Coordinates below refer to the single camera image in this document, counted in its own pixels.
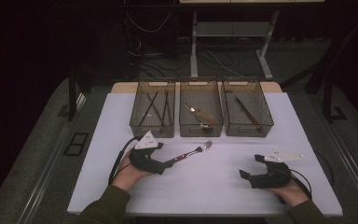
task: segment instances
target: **background desk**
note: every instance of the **background desk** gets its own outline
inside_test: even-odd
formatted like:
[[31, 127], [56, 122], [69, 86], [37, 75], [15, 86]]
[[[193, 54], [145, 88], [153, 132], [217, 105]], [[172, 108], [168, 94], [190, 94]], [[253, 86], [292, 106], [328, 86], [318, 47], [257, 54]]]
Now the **background desk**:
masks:
[[[315, 203], [328, 216], [341, 216], [342, 209], [317, 161], [289, 98], [275, 83], [263, 83], [275, 125], [266, 138], [211, 138], [213, 145], [204, 152], [176, 163], [163, 175], [152, 175], [131, 190], [128, 216], [217, 216], [268, 217], [286, 210], [277, 198], [264, 190], [252, 189], [240, 178], [239, 169], [253, 175], [264, 174], [266, 166], [254, 154], [266, 155], [273, 148], [304, 155], [302, 161], [287, 162], [312, 185]], [[68, 207], [80, 213], [103, 193], [118, 152], [132, 138], [129, 126], [136, 83], [118, 83], [103, 106], [87, 157]], [[164, 143], [152, 158], [166, 161], [191, 151], [209, 138], [182, 138], [179, 135], [176, 94], [175, 137], [158, 139]]]

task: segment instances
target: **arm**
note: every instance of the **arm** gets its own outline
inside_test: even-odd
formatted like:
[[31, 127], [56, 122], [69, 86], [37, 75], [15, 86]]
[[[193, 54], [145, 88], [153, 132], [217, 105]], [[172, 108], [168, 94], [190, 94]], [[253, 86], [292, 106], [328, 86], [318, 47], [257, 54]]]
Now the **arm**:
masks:
[[151, 173], [140, 171], [131, 165], [128, 152], [117, 169], [117, 175], [101, 198], [89, 204], [79, 215], [76, 224], [116, 224], [122, 223], [126, 212], [126, 205], [130, 200], [127, 192], [140, 179]]
[[308, 198], [302, 188], [293, 180], [283, 188], [267, 189], [267, 191], [275, 193], [283, 198], [283, 200], [291, 207], [287, 213], [297, 224], [333, 223], [322, 214], [316, 204]]

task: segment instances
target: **long sleeve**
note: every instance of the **long sleeve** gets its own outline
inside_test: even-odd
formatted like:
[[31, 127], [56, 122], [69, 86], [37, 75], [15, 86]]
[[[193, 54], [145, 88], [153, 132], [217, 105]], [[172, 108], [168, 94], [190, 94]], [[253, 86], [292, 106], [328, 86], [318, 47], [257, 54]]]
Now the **long sleeve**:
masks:
[[98, 201], [83, 210], [76, 224], [121, 224], [130, 197], [125, 190], [109, 185]]
[[312, 200], [293, 207], [288, 212], [296, 224], [332, 224], [333, 222], [322, 214]]

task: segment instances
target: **gray carpet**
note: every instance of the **gray carpet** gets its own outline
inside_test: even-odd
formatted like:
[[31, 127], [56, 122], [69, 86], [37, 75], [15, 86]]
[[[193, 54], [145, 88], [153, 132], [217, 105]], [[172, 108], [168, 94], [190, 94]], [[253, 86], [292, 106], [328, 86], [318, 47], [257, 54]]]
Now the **gray carpet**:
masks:
[[[211, 43], [208, 44], [205, 43], [203, 47], [211, 46]], [[258, 44], [252, 40], [241, 40], [236, 49], [214, 47], [210, 52], [213, 52], [232, 71], [263, 77], [254, 52]], [[282, 82], [316, 63], [328, 45], [328, 41], [271, 43], [266, 58], [274, 81]], [[167, 77], [189, 76], [187, 60], [189, 54], [186, 50], [178, 60], [150, 60], [152, 63], [148, 64], [157, 69], [143, 66], [144, 71], [140, 76], [149, 76], [148, 73], [156, 77], [161, 76], [158, 70]], [[230, 74], [227, 69], [222, 69], [213, 61], [213, 56], [209, 52], [205, 51], [201, 54], [204, 56], [202, 58], [204, 61], [203, 63], [199, 61], [199, 76], [221, 77]], [[81, 104], [73, 121], [68, 122], [66, 117], [59, 116], [62, 107], [68, 105], [66, 82], [67, 80], [51, 96], [45, 111], [0, 189], [0, 223], [17, 223], [19, 220], [19, 223], [72, 223], [76, 220], [76, 216], [68, 214], [66, 208], [110, 87], [94, 88], [86, 95], [86, 101]], [[358, 112], [345, 95], [339, 89], [335, 89], [333, 105], [339, 106], [348, 119], [329, 124], [321, 115], [320, 95], [307, 95], [303, 91], [306, 82], [307, 79], [304, 78], [285, 91], [289, 93], [312, 147], [320, 155], [318, 158], [327, 178], [334, 180], [333, 189], [342, 205], [344, 216], [333, 219], [336, 223], [358, 223], [358, 186], [342, 161], [337, 140], [331, 134], [331, 128], [337, 130], [338, 136], [358, 165]], [[89, 134], [85, 149], [79, 157], [62, 155], [74, 133]], [[52, 168], [46, 169], [47, 165], [52, 165]], [[28, 202], [33, 203], [34, 206], [27, 206]], [[159, 221], [172, 223], [172, 219]], [[207, 219], [181, 219], [181, 221], [183, 223], [211, 222]], [[245, 220], [219, 219], [218, 221], [244, 223]], [[158, 223], [158, 221], [138, 218], [135, 223]]]

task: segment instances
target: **hand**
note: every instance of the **hand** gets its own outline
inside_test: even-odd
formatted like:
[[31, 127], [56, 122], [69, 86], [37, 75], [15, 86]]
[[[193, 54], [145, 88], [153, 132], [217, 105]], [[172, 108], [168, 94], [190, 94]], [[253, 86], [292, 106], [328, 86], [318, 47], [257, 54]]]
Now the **hand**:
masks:
[[266, 191], [272, 192], [282, 197], [284, 201], [291, 207], [295, 207], [310, 199], [294, 180], [290, 180], [290, 182], [285, 187], [278, 189], [266, 189]]
[[116, 176], [112, 181], [112, 185], [124, 190], [129, 190], [140, 179], [153, 174], [147, 171], [138, 170], [133, 165], [131, 165], [129, 159], [130, 153], [131, 151], [127, 152], [124, 158], [121, 160], [117, 168], [118, 173], [116, 173]]

